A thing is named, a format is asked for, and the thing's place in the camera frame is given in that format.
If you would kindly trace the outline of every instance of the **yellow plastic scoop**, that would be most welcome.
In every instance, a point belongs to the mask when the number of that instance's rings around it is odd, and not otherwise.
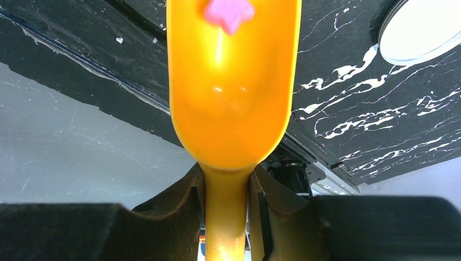
[[[167,2],[170,109],[205,172],[206,258],[243,260],[249,174],[288,124],[301,0],[250,0],[232,36],[206,22],[208,3]]]

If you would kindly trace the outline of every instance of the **pink star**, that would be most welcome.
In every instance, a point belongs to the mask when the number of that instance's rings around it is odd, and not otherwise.
[[[248,0],[211,0],[205,9],[205,20],[220,26],[228,35],[254,17],[254,7]]]

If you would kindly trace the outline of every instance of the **black marble surface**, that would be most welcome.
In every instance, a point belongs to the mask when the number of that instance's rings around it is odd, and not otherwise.
[[[461,50],[415,66],[385,62],[377,34],[395,2],[303,1],[287,135],[329,165],[344,163],[356,184],[460,156]],[[3,11],[166,104],[163,3],[0,0]]]

